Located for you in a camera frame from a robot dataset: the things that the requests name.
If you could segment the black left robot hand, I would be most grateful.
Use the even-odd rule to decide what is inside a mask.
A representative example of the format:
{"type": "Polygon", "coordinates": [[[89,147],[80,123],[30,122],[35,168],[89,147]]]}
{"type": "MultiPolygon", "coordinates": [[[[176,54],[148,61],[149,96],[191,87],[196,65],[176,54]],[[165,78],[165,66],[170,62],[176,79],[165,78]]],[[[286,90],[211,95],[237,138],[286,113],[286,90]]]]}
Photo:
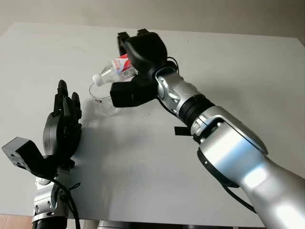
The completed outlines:
{"type": "Polygon", "coordinates": [[[71,157],[81,139],[81,115],[79,95],[73,92],[69,96],[66,82],[59,80],[53,111],[47,117],[42,137],[43,157],[56,167],[75,166],[71,157]]]}

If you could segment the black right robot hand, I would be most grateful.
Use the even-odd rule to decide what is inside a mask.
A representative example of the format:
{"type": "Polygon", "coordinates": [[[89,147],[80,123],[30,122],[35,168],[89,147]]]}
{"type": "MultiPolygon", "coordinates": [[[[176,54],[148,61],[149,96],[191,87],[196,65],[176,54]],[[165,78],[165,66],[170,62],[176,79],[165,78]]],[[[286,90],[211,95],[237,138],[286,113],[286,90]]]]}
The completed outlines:
{"type": "Polygon", "coordinates": [[[155,32],[140,29],[135,36],[120,32],[117,42],[120,54],[127,54],[138,74],[149,81],[153,81],[154,74],[166,64],[167,49],[155,32]]]}

